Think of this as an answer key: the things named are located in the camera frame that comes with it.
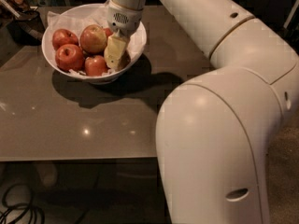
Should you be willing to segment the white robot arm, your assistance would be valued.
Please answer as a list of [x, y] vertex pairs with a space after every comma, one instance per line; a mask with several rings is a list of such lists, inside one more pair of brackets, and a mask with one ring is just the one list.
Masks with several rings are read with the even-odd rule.
[[[156, 123], [173, 224], [270, 224], [265, 156], [299, 103], [296, 52], [232, 0], [160, 0], [213, 71], [175, 88]], [[108, 24], [131, 35], [145, 0], [109, 0]]]

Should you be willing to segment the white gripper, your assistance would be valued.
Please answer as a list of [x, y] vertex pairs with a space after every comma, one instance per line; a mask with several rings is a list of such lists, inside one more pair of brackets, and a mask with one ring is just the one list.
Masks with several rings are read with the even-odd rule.
[[107, 62], [108, 58], [119, 59], [125, 51], [131, 36], [136, 32], [142, 18], [141, 10], [132, 10], [122, 7], [112, 0], [107, 5], [107, 24], [113, 33], [107, 39], [107, 47], [104, 51], [104, 58]]

